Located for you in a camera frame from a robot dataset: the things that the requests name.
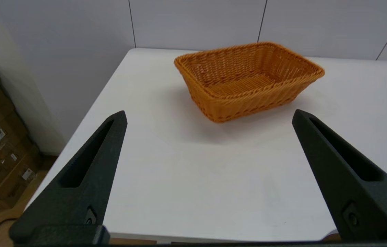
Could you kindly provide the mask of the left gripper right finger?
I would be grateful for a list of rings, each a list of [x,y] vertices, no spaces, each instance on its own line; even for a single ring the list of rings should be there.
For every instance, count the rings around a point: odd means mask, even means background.
[[[387,173],[309,112],[292,125],[343,240],[387,240]]]

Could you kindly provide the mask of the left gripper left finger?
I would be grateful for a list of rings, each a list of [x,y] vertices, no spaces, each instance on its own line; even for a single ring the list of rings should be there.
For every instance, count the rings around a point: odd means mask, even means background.
[[[104,217],[126,134],[108,117],[9,229],[14,245],[107,245]]]

